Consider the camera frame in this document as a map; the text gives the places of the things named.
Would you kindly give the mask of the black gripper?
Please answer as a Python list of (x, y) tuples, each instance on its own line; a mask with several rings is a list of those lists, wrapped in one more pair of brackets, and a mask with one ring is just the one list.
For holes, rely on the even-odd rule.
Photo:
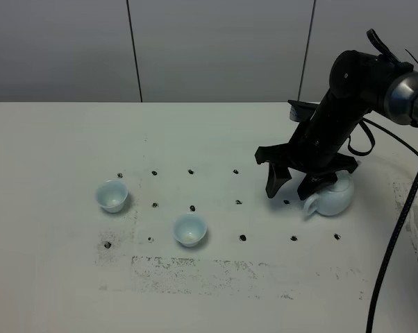
[(356, 159), (338, 151), (370, 111), (361, 103), (331, 109), (319, 105), (309, 121), (298, 124), (288, 143), (258, 147), (256, 162), (267, 162), (269, 167), (267, 197), (273, 198), (292, 179), (288, 168), (308, 174), (297, 189), (300, 200), (334, 185), (337, 182), (334, 172), (353, 173), (358, 167)]

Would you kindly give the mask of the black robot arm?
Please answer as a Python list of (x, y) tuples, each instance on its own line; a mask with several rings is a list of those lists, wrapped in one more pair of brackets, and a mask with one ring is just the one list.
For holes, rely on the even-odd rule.
[(294, 134), (286, 144), (259, 147), (255, 159), (269, 166), (269, 198), (291, 179), (294, 169), (306, 175), (297, 189), (305, 200), (334, 184), (338, 171), (355, 171), (354, 155), (339, 150), (366, 114), (374, 111), (399, 125), (418, 127), (418, 71), (409, 62), (384, 55), (345, 51), (331, 68), (321, 103), (289, 103), (290, 118), (298, 122)]

